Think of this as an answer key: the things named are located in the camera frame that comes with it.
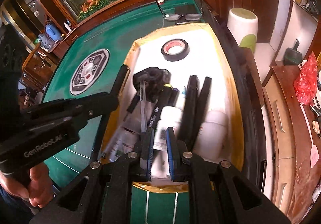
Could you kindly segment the operator left hand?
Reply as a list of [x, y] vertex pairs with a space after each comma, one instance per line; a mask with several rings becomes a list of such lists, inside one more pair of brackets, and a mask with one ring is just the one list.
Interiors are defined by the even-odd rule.
[[49, 169], [42, 162], [29, 170], [30, 183], [26, 188], [12, 177], [6, 177], [1, 172], [1, 186], [9, 194], [28, 199], [33, 207], [45, 207], [54, 197]]

